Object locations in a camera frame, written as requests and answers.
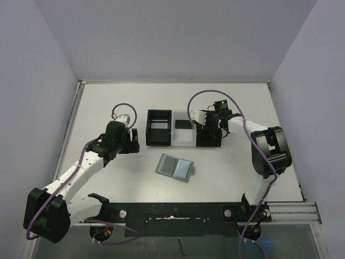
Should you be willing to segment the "silver credit card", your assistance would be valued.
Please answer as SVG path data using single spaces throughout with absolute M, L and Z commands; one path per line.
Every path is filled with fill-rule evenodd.
M 151 129 L 168 129 L 169 124 L 167 122 L 152 122 L 150 125 Z

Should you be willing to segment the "black white sorting tray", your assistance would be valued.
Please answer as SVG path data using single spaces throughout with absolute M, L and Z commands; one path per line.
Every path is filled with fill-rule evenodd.
M 175 120 L 189 120 L 185 111 L 148 110 L 146 145 L 152 147 L 220 147 L 222 135 L 214 135 L 207 111 L 206 125 L 192 123 L 192 129 L 176 129 Z M 168 129 L 151 129 L 152 122 L 167 122 Z

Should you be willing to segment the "black credit card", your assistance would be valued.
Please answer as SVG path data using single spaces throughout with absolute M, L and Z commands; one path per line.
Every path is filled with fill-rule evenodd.
M 192 123 L 189 120 L 175 120 L 175 128 L 180 130 L 191 130 Z

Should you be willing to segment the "green card holder wallet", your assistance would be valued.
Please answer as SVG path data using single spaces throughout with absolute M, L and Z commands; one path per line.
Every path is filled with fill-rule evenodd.
M 188 183 L 195 174 L 194 162 L 162 153 L 155 173 Z

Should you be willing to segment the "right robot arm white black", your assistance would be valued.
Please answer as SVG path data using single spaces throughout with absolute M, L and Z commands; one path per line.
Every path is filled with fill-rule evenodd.
M 251 161 L 257 176 L 245 198 L 248 204 L 257 206 L 266 200 L 272 185 L 292 164 L 284 131 L 280 126 L 263 126 L 233 113 L 226 100 L 215 102 L 213 107 L 206 111 L 205 122 L 215 133 L 222 138 L 234 134 L 251 144 Z

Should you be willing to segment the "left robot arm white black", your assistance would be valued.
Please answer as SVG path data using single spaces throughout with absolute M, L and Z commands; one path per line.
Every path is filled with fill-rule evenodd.
M 109 122 L 105 133 L 89 141 L 77 162 L 64 174 L 46 187 L 29 192 L 23 221 L 26 239 L 32 241 L 42 237 L 57 243 L 77 223 L 112 224 L 115 214 L 111 212 L 107 198 L 92 193 L 77 202 L 72 199 L 118 154 L 138 153 L 139 150 L 137 129 L 129 128 L 125 121 Z

